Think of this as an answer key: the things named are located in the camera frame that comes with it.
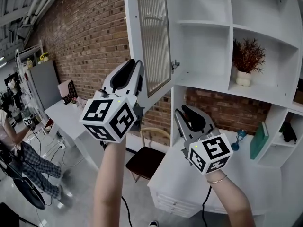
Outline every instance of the ceiling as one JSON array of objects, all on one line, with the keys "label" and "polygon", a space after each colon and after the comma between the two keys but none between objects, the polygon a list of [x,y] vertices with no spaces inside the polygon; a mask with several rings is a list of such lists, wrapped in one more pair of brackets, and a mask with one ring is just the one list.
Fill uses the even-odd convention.
[{"label": "ceiling", "polygon": [[[24,41],[31,32],[32,23],[38,21],[54,1],[0,0],[0,58],[4,56],[5,61],[10,61],[15,57],[17,48],[24,48]],[[32,15],[25,23],[31,6]],[[35,18],[34,14],[39,8],[41,12]]]}]

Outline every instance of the door hinge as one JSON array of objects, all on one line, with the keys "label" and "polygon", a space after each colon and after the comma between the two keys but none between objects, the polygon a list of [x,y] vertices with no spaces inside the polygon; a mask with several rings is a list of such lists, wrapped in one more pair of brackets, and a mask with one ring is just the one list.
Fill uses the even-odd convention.
[{"label": "door hinge", "polygon": [[180,62],[177,62],[177,60],[171,62],[171,73],[174,74],[174,70],[180,66]]}]

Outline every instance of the ribbed glass panel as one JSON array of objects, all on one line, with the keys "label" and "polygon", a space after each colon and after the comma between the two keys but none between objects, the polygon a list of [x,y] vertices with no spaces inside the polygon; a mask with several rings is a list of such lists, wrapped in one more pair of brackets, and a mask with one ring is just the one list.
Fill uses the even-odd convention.
[{"label": "ribbed glass panel", "polygon": [[171,80],[166,0],[138,0],[148,97]]}]

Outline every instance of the cabinet door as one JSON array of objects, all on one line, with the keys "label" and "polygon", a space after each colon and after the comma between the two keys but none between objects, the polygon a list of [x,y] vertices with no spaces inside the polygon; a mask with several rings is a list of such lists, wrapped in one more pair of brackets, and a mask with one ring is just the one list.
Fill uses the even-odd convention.
[{"label": "cabinet door", "polygon": [[138,103],[146,112],[171,89],[181,71],[172,69],[167,1],[125,0],[125,11],[131,57],[145,68]]}]

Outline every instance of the green book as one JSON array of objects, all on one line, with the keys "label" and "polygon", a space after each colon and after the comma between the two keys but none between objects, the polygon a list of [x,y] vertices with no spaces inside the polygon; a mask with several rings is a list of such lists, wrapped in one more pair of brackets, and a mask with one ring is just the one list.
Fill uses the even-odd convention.
[{"label": "green book", "polygon": [[261,122],[257,132],[250,142],[250,158],[254,160],[268,140],[268,131],[264,122]]}]

